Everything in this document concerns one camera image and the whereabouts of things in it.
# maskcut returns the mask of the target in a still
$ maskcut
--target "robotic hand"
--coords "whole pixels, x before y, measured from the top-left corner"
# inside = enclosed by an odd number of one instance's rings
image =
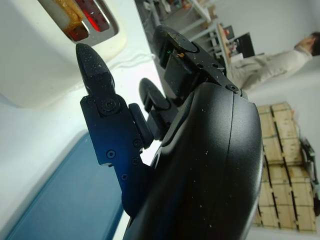
[[[156,54],[165,97],[148,79],[139,93],[149,113],[127,106],[100,56],[77,44],[88,96],[80,104],[100,165],[113,166],[131,216],[124,240],[245,239],[260,193],[259,114],[207,52],[159,26]],[[151,166],[140,153],[161,140]]]

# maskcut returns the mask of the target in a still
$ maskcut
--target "wire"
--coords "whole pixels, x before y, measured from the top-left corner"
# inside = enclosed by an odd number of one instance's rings
[[[125,60],[119,61],[109,66],[110,70],[116,69],[129,69],[139,66],[141,64],[152,61],[156,58],[156,56],[152,53],[139,53],[134,55],[133,57]]]

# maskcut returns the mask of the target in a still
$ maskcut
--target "screw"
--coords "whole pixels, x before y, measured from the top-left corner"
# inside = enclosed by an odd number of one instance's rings
[[[127,174],[122,174],[121,175],[121,179],[122,179],[122,181],[127,181],[127,179],[128,179],[128,175]]]
[[[132,159],[132,164],[133,165],[138,165],[139,163],[139,159],[137,157],[135,157],[134,159]]]
[[[226,86],[226,88],[229,89],[229,90],[231,90],[231,91],[234,92],[235,94],[237,94],[237,93],[239,92],[239,89],[238,89],[235,85],[233,85],[233,84],[228,84],[228,85]]]
[[[103,109],[107,112],[110,112],[116,108],[116,102],[113,99],[109,99],[104,102]]]
[[[109,150],[109,151],[106,152],[106,157],[108,159],[113,159],[115,156],[116,156],[116,152],[113,151],[113,150]]]
[[[133,146],[134,146],[135,148],[139,148],[139,147],[141,146],[141,141],[140,141],[139,139],[135,139],[135,140],[133,141]]]
[[[86,99],[86,103],[89,104],[89,105],[92,105],[92,104],[95,103],[95,100],[94,100],[92,97],[88,97],[88,98]]]

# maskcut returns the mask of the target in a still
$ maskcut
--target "white countertop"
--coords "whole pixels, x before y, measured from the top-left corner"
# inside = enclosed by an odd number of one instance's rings
[[[114,0],[113,5],[123,18],[127,44],[107,65],[114,66],[141,53],[149,55],[151,52],[134,0]],[[141,109],[139,81],[146,77],[160,86],[151,58],[142,58],[142,62],[111,71],[117,94],[127,104],[137,103]],[[80,107],[80,100],[86,95],[85,88],[80,87],[49,106],[33,109],[18,108],[0,96],[0,239],[8,234],[40,187],[87,132]],[[153,159],[158,146],[159,143],[154,142],[144,151],[144,162]],[[122,239],[128,219],[124,214],[119,225],[123,229],[117,232],[115,239]]]

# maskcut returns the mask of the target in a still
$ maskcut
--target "person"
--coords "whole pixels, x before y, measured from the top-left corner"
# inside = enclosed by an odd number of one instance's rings
[[[271,79],[285,79],[320,55],[320,32],[302,39],[293,50],[275,55],[257,55],[230,64],[227,77],[238,88],[250,91]]]

